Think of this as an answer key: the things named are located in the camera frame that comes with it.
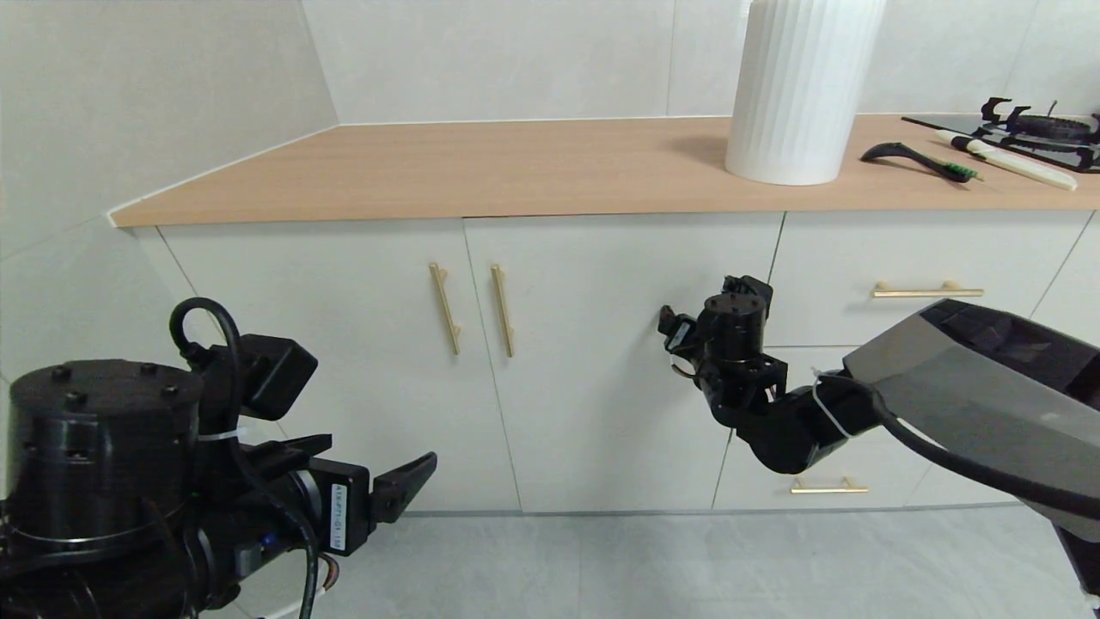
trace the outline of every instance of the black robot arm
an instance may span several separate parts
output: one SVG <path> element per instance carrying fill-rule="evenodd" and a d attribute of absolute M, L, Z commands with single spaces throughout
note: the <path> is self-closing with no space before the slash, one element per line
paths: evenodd
<path fill-rule="evenodd" d="M 934 464 L 1049 519 L 1081 589 L 1100 599 L 1100 351 L 944 299 L 845 357 L 844 369 L 788 390 L 787 365 L 763 354 L 771 299 L 768 284 L 727 276 L 697 319 L 666 305 L 658 324 L 664 350 L 694 369 L 673 371 L 761 464 L 795 475 L 882 425 Z"/>
<path fill-rule="evenodd" d="M 697 319 L 662 307 L 658 331 L 664 350 L 694 368 L 693 375 L 678 374 L 703 391 L 715 421 L 736 430 L 761 464 L 795 475 L 878 427 L 879 418 L 866 393 L 850 384 L 787 390 L 787 364 L 763 353 L 771 297 L 760 279 L 727 276 Z"/>
<path fill-rule="evenodd" d="M 224 346 L 184 336 L 210 311 Z M 11 387 L 9 496 L 0 501 L 3 619 L 177 619 L 221 608 L 240 583 L 306 549 L 350 555 L 397 520 L 436 471 L 428 453 L 377 476 L 322 460 L 332 436 L 244 445 L 239 417 L 278 420 L 317 369 L 290 340 L 244 335 L 206 298 L 177 306 L 190 366 L 70 362 Z"/>

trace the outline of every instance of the black stovetop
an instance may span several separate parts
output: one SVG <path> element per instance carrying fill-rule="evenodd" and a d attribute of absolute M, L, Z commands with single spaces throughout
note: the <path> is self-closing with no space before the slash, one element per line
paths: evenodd
<path fill-rule="evenodd" d="M 996 108 L 1011 101 L 994 97 L 981 113 L 938 113 L 902 117 L 903 120 L 974 135 L 1004 150 L 1052 165 L 1100 174 L 1100 114 L 1092 118 L 1053 115 L 1054 106 L 1044 114 L 1024 113 L 1031 108 L 1018 106 L 1008 115 Z"/>

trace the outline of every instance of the gold drawer pull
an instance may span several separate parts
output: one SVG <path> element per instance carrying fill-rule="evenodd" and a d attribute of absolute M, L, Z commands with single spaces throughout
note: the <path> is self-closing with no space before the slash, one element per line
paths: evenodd
<path fill-rule="evenodd" d="M 794 478 L 794 484 L 791 486 L 792 495 L 860 495 L 870 493 L 871 489 L 867 486 L 856 486 L 851 483 L 848 477 L 844 478 L 844 486 L 824 486 L 811 488 L 802 484 L 800 477 Z"/>
<path fill-rule="evenodd" d="M 504 300 L 504 270 L 499 264 L 493 265 L 493 283 L 496 285 L 496 311 L 501 313 L 501 330 L 504 332 L 504 352 L 510 360 L 516 356 L 516 349 L 512 342 L 516 332 L 508 322 L 508 303 Z"/>
<path fill-rule="evenodd" d="M 943 287 L 933 289 L 894 289 L 886 281 L 875 281 L 871 298 L 946 298 L 950 296 L 982 296 L 986 290 L 980 287 L 963 287 L 957 281 L 947 279 Z"/>
<path fill-rule="evenodd" d="M 460 352 L 459 334 L 462 333 L 462 328 L 454 324 L 454 319 L 451 317 L 451 303 L 447 300 L 447 288 L 443 287 L 443 281 L 447 280 L 447 268 L 440 268 L 439 264 L 432 262 L 428 264 L 428 269 L 431 270 L 431 277 L 436 279 L 439 303 L 443 306 L 443 327 L 447 328 L 447 333 L 451 334 L 451 351 L 458 355 Z"/>

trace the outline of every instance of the cabinet door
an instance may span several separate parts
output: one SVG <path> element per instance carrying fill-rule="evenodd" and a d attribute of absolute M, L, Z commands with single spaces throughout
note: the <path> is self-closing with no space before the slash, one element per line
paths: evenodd
<path fill-rule="evenodd" d="M 519 508 L 460 220 L 162 231 L 198 294 L 224 303 L 242 333 L 293 339 L 320 362 L 280 422 L 287 434 L 332 433 L 324 457 L 375 474 L 437 452 L 413 510 Z M 430 262 L 449 270 L 458 356 Z"/>
<path fill-rule="evenodd" d="M 1085 228 L 1033 319 L 1100 346 L 1100 217 Z"/>
<path fill-rule="evenodd" d="M 708 509 L 729 431 L 672 373 L 657 316 L 767 276 L 779 213 L 466 220 L 525 511 Z M 507 355 L 491 268 L 504 273 Z"/>
<path fill-rule="evenodd" d="M 916 491 L 905 502 L 906 507 L 964 506 L 1010 504 L 1018 499 L 1008 493 L 994 490 L 933 465 L 921 480 Z"/>
<path fill-rule="evenodd" d="M 776 252 L 770 346 L 860 345 L 934 297 L 872 298 L 876 283 L 937 295 L 981 288 L 980 305 L 1028 317 L 1069 253 L 1085 211 L 791 212 Z"/>
<path fill-rule="evenodd" d="M 767 353 L 787 362 L 788 387 L 813 385 L 811 368 L 843 367 L 842 360 L 853 349 L 770 349 Z M 748 444 L 736 436 L 729 443 L 722 484 L 715 496 L 718 510 L 801 510 L 895 508 L 905 505 L 928 471 L 928 461 L 897 442 L 882 429 L 871 430 L 849 441 L 809 471 L 798 476 L 766 468 Z M 867 488 L 846 493 L 845 480 Z M 792 493 L 801 484 L 817 493 Z"/>

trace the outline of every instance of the wooden countertop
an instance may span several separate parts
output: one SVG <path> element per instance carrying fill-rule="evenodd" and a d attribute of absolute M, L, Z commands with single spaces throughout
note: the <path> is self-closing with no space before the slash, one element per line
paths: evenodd
<path fill-rule="evenodd" d="M 840 177 L 785 187 L 723 168 L 725 118 L 346 125 L 211 172 L 111 213 L 119 226 L 620 212 L 871 209 L 1094 209 L 1100 175 L 1076 191 L 992 167 L 894 115 L 860 115 Z M 956 185 L 908 159 L 905 142 L 981 172 Z"/>

